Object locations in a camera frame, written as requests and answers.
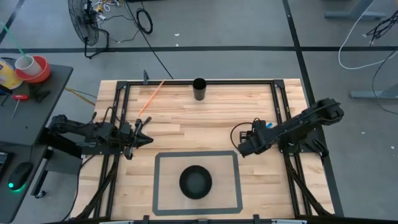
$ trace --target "gray rectangle outline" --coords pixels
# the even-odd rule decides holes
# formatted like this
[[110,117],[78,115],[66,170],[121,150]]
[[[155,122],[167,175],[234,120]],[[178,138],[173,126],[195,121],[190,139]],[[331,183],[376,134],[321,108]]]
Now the gray rectangle outline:
[[[159,196],[159,168],[162,157],[193,157],[193,156],[232,156],[235,175],[236,208],[209,208],[209,209],[184,209],[184,210],[158,210]],[[235,214],[243,209],[241,180],[239,176],[238,155],[234,151],[201,151],[201,152],[160,152],[155,156],[154,196],[152,199],[152,212],[158,216],[166,215],[211,215],[211,214]]]

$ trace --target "electric fan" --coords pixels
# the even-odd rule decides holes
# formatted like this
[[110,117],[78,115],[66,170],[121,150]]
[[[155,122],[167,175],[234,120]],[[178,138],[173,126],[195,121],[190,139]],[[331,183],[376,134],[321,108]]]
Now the electric fan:
[[[109,32],[98,28],[96,12],[91,7],[90,0],[68,0],[69,15],[73,27],[80,40],[85,43],[85,57],[91,59],[104,52],[109,47]],[[93,46],[98,42],[99,31],[106,34],[106,47],[93,55],[87,56],[87,45]]]

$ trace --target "black floor stripe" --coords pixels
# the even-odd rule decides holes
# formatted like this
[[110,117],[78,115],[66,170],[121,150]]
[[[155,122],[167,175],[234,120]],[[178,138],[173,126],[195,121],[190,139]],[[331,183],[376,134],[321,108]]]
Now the black floor stripe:
[[[198,47],[153,47],[156,52],[227,52],[227,51],[275,51],[275,52],[295,52],[293,46],[198,46]],[[302,52],[337,52],[340,47],[299,47]],[[96,52],[100,48],[90,48],[88,52]],[[380,47],[343,47],[343,52],[375,52],[375,51],[393,51],[398,50],[398,46],[380,46]],[[83,53],[82,48],[42,48],[42,49],[24,49],[29,54],[45,53]],[[108,52],[151,52],[149,47],[111,47]],[[18,49],[0,49],[3,54],[18,54]]]
[[[337,52],[340,47],[301,47],[302,52]],[[398,46],[374,46],[374,47],[343,47],[342,52],[374,52],[374,51],[394,51]]]
[[[315,97],[313,95],[310,78],[307,72],[307,67],[305,66],[302,48],[300,47],[299,38],[297,37],[296,28],[294,26],[293,15],[292,12],[290,11],[289,2],[287,0],[282,0],[282,2],[284,5],[287,22],[289,24],[290,33],[292,34],[297,60],[300,66],[300,71],[304,82],[304,89],[307,93],[308,102],[310,103],[310,105],[312,105],[315,103]],[[317,128],[317,133],[320,136],[320,139],[323,140],[323,142],[325,143],[325,135],[323,134],[322,127]],[[323,165],[325,166],[325,175],[328,182],[335,214],[340,217],[343,217],[344,216],[343,207],[341,205],[340,196],[337,190],[337,184],[333,173],[333,168],[331,166],[330,157],[327,157],[327,159],[323,161]]]
[[[25,0],[19,0],[17,6],[15,7],[14,11],[12,12],[10,18],[8,19],[8,21],[6,23],[6,27],[10,28],[12,22],[14,22],[14,19],[16,18],[17,13],[21,9],[24,2],[25,2]],[[6,30],[3,29],[2,32],[0,33],[0,44],[1,44],[2,40],[4,39],[4,37],[6,36],[6,34],[7,34]]]
[[[200,47],[153,47],[156,52],[203,52],[203,51],[294,51],[291,46],[200,46]],[[101,48],[90,48],[97,52]],[[82,48],[24,49],[26,53],[82,53]],[[151,52],[149,47],[110,47],[108,52]],[[0,49],[0,53],[19,53],[18,49]]]

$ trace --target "gray floor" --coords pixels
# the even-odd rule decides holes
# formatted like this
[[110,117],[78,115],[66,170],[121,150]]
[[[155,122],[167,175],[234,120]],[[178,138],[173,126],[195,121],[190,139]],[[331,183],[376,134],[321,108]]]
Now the gray floor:
[[[301,46],[340,46],[354,23],[323,18],[324,10],[349,9],[356,3],[354,0],[289,3]],[[8,20],[16,4],[3,0],[1,21]],[[148,39],[156,47],[293,46],[280,0],[164,0],[145,2],[145,6],[154,21],[154,33]],[[131,7],[135,11],[139,3]],[[388,16],[397,9],[393,0],[376,1],[371,7]],[[125,8],[113,7],[105,16],[116,14],[127,15]],[[370,38],[363,34],[377,23],[360,22],[347,46],[368,45]],[[131,38],[136,31],[131,21],[122,18],[107,21],[103,27],[118,40]],[[69,20],[66,1],[25,0],[10,30],[23,48],[83,47]],[[397,45],[397,30],[394,27],[374,45]],[[100,35],[95,47],[103,44],[104,36]],[[133,42],[112,42],[111,46],[147,47],[141,35]],[[6,36],[0,48],[15,46]],[[353,67],[382,60],[389,53],[343,52],[342,61]],[[143,69],[152,79],[167,77],[150,52],[105,53],[92,60],[85,59],[82,53],[41,55],[50,63],[72,66],[75,70],[68,86],[94,95],[101,80],[139,79]],[[160,52],[158,56],[175,78],[301,78],[295,52]],[[337,52],[304,52],[303,56],[315,98],[334,98],[345,111],[342,122],[324,129],[345,215],[398,220],[398,142],[394,128],[398,117],[381,110],[375,101],[352,100],[348,96],[350,90],[370,90],[377,67],[345,70],[338,64]],[[394,69],[397,58],[380,71],[377,90],[398,81]],[[394,101],[382,103],[398,111]],[[92,106],[65,92],[53,114],[66,114],[83,122],[91,118],[92,112]],[[71,206],[75,185],[73,176],[50,174],[44,184],[48,197],[36,200],[27,196],[13,223],[55,222],[63,218]]]

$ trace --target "orange stick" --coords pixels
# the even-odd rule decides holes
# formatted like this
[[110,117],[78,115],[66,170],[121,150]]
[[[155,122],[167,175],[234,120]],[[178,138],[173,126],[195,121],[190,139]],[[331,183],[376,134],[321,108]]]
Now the orange stick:
[[140,110],[138,116],[141,116],[142,112],[144,112],[145,108],[147,108],[147,106],[149,105],[149,103],[154,99],[156,93],[159,91],[160,87],[163,85],[164,80],[162,80],[162,82],[159,84],[159,86],[156,88],[155,92],[152,94],[152,96],[150,96],[149,100],[145,103],[145,105],[142,107],[142,109]]

